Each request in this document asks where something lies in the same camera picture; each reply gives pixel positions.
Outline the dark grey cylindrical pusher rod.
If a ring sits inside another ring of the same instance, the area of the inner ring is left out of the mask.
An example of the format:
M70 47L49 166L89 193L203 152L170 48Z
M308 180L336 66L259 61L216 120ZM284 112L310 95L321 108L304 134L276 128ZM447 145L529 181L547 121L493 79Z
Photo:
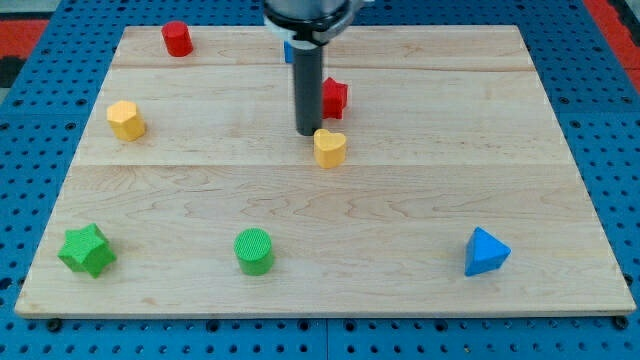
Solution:
M312 136L322 124L323 49L293 49L296 130Z

